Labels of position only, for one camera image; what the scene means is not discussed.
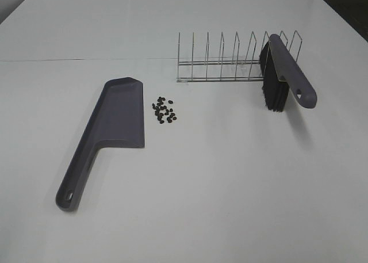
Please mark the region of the pile of coffee beans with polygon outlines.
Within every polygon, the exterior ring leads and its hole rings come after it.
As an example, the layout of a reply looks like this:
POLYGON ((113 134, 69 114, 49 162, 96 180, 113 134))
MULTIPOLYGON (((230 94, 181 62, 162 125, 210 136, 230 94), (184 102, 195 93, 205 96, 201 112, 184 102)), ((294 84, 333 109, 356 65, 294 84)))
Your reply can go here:
POLYGON ((159 96, 151 105, 154 116, 159 124, 173 123, 178 120, 174 109, 174 100, 159 96))

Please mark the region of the purple plastic dustpan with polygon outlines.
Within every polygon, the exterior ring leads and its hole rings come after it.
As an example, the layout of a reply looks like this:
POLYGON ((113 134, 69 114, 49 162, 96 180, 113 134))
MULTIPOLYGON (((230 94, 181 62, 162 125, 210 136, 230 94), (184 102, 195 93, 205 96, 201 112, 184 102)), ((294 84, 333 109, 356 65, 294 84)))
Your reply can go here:
POLYGON ((78 208, 100 149, 143 147, 143 83, 131 77, 107 81, 59 186, 56 205, 67 212, 78 208))

